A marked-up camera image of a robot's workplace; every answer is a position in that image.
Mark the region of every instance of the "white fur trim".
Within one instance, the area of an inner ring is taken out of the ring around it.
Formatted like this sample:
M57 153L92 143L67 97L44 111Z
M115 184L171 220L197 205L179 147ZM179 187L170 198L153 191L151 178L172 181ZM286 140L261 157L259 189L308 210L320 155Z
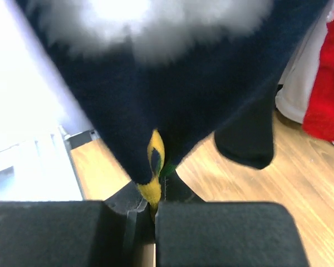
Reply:
M252 34L274 0L30 0L50 43L98 57L128 44L139 62L167 64L195 43Z

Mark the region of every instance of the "black fabric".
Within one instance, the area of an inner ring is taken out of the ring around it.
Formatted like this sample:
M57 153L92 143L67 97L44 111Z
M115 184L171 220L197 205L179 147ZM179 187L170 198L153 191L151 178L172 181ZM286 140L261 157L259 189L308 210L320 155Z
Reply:
M274 203L162 202L157 267L309 267L288 211Z
M16 2L26 9L27 0ZM151 169L146 148L153 129L164 140L165 162L178 165L214 130L233 127L237 117L269 94L271 86L276 90L275 81L327 2L274 0L271 16L255 34L196 47L174 64L154 69L138 65L126 50L99 60L71 59L65 49L48 45L38 25L40 10L27 19L103 141L133 181L147 184ZM272 110L265 112L270 117ZM263 131L269 135L270 129ZM253 140L264 144L259 136Z
M121 266L125 221L101 201L0 203L0 267Z
M263 169L271 163L276 87L277 82L270 83L264 97L251 103L235 121L215 132L215 145L223 156L255 169Z

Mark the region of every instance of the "wood grain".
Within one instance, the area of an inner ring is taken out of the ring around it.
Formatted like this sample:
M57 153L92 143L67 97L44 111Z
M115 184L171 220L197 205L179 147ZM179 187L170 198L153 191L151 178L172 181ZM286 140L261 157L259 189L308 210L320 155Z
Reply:
M275 201L293 215L312 267L334 267L334 146L275 116L276 156L262 171L218 154L207 138L179 166L180 177L207 201ZM72 151L87 199L106 199L128 177L101 141Z

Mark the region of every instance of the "dark blue fabric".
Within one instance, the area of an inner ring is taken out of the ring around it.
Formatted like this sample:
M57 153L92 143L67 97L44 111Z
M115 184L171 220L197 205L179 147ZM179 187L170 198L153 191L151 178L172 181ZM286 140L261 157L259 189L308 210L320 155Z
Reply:
M25 9L27 0L16 1ZM253 103L276 90L297 43L327 2L275 0L271 16L254 35L197 47L175 64L154 70L121 51L98 61L72 60L63 48L47 45L37 14L28 20L109 149L132 180L146 184L153 129L165 142L166 161L178 164L215 129L232 126ZM269 117L272 109L265 112ZM231 142L257 142L248 129L238 138Z

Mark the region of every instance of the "white backdrop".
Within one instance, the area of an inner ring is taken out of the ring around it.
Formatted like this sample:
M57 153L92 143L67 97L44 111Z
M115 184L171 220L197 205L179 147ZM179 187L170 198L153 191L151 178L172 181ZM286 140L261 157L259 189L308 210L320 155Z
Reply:
M0 0L0 150L56 125L92 129L13 0Z

